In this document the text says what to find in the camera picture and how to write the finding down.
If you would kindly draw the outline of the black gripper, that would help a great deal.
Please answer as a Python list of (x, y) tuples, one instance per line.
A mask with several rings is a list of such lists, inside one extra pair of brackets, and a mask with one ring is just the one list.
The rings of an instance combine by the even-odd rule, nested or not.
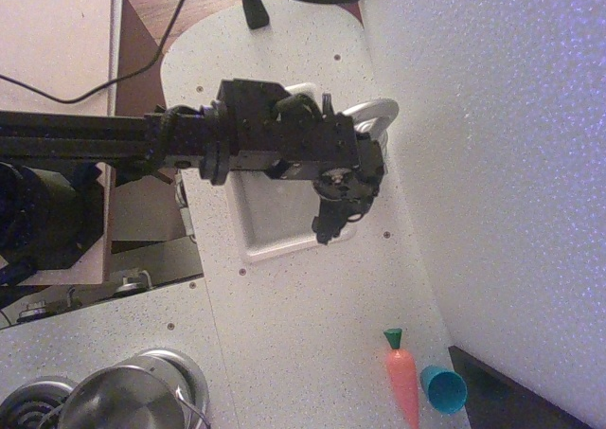
[(310, 181), (321, 198), (312, 231), (318, 243), (360, 221), (380, 191), (378, 141), (351, 116), (322, 112), (308, 95), (278, 83), (223, 80), (217, 96), (217, 182), (230, 171), (259, 171), (274, 180)]

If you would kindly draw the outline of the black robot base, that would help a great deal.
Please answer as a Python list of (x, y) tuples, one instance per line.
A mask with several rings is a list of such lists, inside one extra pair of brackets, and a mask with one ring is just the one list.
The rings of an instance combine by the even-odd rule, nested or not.
[(110, 173), (1, 165), (1, 284), (97, 284), (104, 280)]

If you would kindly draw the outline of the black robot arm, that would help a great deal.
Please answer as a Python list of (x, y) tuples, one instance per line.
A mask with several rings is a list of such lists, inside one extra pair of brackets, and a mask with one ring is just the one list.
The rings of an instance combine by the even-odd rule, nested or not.
[(312, 231), (321, 244), (362, 219), (385, 174), (379, 142), (352, 116), (265, 80), (223, 80), (208, 106), (144, 116), (3, 112), (1, 158), (14, 164), (105, 163), (131, 176), (197, 168), (221, 186), (232, 172), (309, 181), (320, 199)]

